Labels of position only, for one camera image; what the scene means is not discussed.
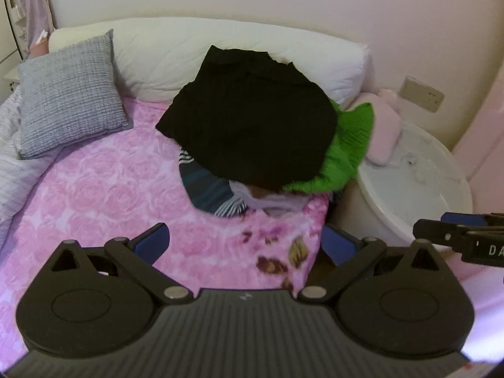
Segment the lilac striped duvet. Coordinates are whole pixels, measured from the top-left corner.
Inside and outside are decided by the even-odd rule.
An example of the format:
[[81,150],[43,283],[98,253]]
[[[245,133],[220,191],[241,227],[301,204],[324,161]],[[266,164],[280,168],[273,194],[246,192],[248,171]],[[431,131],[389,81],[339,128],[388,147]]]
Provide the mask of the lilac striped duvet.
[[35,159],[20,157],[21,104],[20,87],[17,87],[1,105],[1,246],[8,237],[14,216],[25,206],[32,189],[61,153],[57,148]]

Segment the green knitted garment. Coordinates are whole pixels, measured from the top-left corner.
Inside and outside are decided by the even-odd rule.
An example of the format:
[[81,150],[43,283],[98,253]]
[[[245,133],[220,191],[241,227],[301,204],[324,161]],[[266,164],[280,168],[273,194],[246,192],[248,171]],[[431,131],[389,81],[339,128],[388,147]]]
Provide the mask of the green knitted garment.
[[319,173],[306,182],[290,183],[283,190],[304,194],[329,193],[343,189],[350,179],[355,178],[371,142],[372,104],[364,102],[347,111],[332,99],[330,102],[336,111],[336,131]]

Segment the long white pillow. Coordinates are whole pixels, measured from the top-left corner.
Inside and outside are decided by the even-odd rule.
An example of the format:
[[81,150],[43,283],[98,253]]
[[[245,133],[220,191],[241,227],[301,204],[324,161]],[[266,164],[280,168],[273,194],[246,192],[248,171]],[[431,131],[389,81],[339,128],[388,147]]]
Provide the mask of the long white pillow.
[[211,46],[265,51],[291,61],[335,102],[347,107],[360,94],[370,51],[324,33],[238,20],[153,17],[64,27],[49,38],[56,52],[89,38],[113,33],[118,89],[140,101],[169,103],[191,82]]

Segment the hanging lilac cloth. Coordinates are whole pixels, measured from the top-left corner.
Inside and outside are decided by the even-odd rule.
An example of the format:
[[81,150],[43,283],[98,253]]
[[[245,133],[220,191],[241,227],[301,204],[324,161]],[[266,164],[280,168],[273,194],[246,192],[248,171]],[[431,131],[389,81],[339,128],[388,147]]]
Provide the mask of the hanging lilac cloth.
[[26,42],[29,48],[37,43],[42,31],[51,34],[55,27],[49,0],[20,0],[26,16]]

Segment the black garment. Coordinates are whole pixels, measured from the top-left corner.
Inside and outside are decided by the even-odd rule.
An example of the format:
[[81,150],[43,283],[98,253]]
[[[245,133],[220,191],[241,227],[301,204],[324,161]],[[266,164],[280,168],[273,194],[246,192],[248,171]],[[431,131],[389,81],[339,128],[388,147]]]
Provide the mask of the black garment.
[[219,178],[280,190],[320,173],[336,124],[329,97],[293,63],[211,46],[156,130]]

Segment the pink rose blanket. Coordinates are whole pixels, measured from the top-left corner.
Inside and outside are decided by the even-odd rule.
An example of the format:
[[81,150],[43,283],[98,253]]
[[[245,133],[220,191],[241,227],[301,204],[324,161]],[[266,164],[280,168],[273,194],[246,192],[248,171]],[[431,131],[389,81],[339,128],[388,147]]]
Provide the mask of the pink rose blanket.
[[156,267],[192,291],[301,289],[319,250],[325,195],[296,214],[221,219],[195,209],[181,182],[179,146],[156,131],[162,105],[125,99],[131,130],[64,149],[14,217],[1,250],[1,365],[25,353],[15,308],[66,239],[101,246],[154,224],[170,230]]

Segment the white garment under pile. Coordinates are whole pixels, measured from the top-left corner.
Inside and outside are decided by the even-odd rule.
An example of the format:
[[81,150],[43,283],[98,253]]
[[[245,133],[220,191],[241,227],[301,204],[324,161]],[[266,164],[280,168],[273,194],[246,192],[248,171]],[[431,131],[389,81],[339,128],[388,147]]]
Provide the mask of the white garment under pile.
[[230,181],[229,185],[234,195],[238,196],[249,209],[263,210],[265,214],[272,217],[279,217],[286,213],[300,213],[312,199],[312,195],[304,193],[289,191],[274,193],[235,181]]

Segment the beige wall socket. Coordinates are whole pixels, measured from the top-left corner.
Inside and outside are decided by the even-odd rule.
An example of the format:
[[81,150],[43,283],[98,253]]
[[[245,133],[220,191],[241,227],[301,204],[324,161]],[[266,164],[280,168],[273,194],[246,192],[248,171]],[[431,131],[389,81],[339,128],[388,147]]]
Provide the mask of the beige wall socket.
[[439,109],[445,98],[440,90],[411,76],[404,78],[398,95],[431,113],[435,113]]

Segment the pink plush toy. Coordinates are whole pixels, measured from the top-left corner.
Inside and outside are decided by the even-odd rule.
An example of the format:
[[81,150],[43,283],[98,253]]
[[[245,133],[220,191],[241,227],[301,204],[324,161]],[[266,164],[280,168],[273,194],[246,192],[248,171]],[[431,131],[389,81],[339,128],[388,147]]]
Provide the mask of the pink plush toy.
[[385,166],[391,159],[402,132],[398,94],[388,89],[380,89],[378,94],[363,92],[349,109],[353,110],[362,103],[370,103],[374,113],[366,159],[374,165]]

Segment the grey checked cushion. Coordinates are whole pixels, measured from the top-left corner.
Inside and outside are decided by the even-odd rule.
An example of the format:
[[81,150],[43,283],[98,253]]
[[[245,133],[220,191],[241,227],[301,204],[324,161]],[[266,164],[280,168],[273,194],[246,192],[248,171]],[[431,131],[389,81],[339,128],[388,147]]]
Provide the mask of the grey checked cushion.
[[115,84],[112,30],[19,68],[20,157],[132,128]]

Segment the blue striped garment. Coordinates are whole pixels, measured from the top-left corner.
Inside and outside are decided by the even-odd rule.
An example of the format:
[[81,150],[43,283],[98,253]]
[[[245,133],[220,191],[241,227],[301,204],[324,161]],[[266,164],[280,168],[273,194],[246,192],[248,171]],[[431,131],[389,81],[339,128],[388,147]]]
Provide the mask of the blue striped garment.
[[233,193],[228,180],[216,177],[183,149],[179,170],[185,191],[197,210],[219,218],[232,218],[248,209],[245,201]]

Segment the round white side table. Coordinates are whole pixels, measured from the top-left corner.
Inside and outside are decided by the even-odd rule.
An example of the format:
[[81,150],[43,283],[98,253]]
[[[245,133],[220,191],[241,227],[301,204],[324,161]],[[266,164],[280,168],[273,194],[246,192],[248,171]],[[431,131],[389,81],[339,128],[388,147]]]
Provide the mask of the round white side table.
[[418,220],[472,213],[472,200],[450,151],[427,131],[404,122],[387,164],[362,162],[336,207],[334,223],[357,238],[374,236],[392,247],[407,247]]

